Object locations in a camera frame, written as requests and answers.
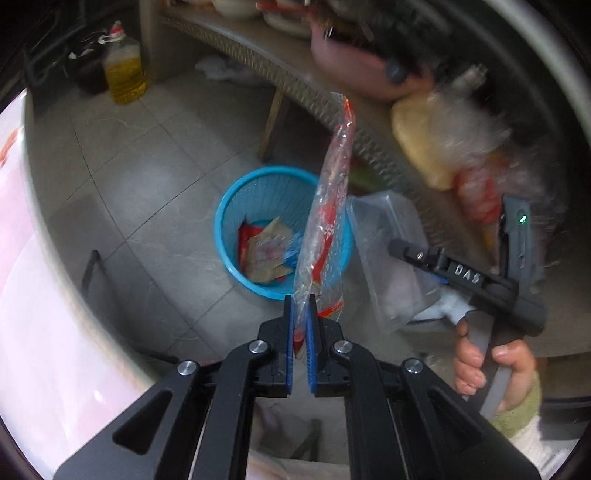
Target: pink container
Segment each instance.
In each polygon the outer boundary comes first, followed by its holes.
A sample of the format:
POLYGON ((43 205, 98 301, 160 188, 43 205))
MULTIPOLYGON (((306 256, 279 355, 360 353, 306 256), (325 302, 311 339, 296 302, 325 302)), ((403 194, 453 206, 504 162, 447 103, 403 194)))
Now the pink container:
POLYGON ((431 74, 410 74, 401 85, 393 84, 385 74, 386 62, 372 53, 324 37, 324 29, 312 23, 312 56, 328 76, 357 93, 391 102, 420 90, 431 90, 431 74))

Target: yellow oil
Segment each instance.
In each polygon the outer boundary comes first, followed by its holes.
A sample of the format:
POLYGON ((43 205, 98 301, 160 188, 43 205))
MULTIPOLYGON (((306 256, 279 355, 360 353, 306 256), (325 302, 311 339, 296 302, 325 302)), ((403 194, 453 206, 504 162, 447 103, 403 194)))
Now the yellow oil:
POLYGON ((115 103, 124 105, 141 97, 148 85, 141 59, 127 59, 105 69, 109 90, 115 103))

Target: finger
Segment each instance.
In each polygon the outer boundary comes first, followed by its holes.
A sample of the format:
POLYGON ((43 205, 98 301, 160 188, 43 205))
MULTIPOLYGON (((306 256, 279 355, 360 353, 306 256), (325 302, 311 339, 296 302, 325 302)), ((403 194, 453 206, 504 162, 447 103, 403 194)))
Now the finger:
POLYGON ((474 368, 480 368, 484 361, 484 355, 480 349, 468 340, 468 337, 460 337, 456 342, 456 355, 465 364, 474 368))
POLYGON ((486 384, 484 374, 477 368, 466 365, 459 358, 453 359, 453 366, 456 370, 456 376, 476 388, 482 388, 486 384))
POLYGON ((468 385, 461 378, 456 377, 456 391, 461 395, 474 395, 476 387, 468 385))
POLYGON ((456 325, 456 331, 460 337, 468 335, 468 322, 465 319, 460 320, 456 325))
POLYGON ((535 370, 534 354, 523 340, 515 340, 507 345, 492 349, 492 357, 501 365, 513 367, 514 372, 533 372, 535 370))
POLYGON ((493 359, 513 367, 513 374, 499 411, 510 410, 519 405, 531 390, 534 383, 535 358, 523 340, 515 340, 507 345, 493 348, 493 359))

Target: clear plastic container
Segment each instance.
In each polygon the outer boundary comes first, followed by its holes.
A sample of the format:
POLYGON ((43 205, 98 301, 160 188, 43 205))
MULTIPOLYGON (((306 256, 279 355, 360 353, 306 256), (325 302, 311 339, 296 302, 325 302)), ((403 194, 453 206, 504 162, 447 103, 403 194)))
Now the clear plastic container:
POLYGON ((414 205, 391 191, 349 197, 347 214, 380 329, 390 333, 440 298, 437 279, 391 257, 388 244, 401 238, 428 248, 414 205))
POLYGON ((115 103, 124 105, 141 97, 148 87, 142 68, 139 42, 128 37, 117 21, 111 28, 103 68, 111 96, 115 103))

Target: cooking oil bottle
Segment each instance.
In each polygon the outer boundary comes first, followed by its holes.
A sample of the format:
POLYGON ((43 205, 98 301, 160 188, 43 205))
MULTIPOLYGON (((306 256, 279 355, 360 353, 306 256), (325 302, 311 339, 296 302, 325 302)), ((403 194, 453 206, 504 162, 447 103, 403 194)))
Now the cooking oil bottle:
POLYGON ((120 105, 133 102, 147 88, 139 43, 125 35, 119 21, 115 22, 104 41, 108 43, 108 49, 103 68, 111 96, 120 105))

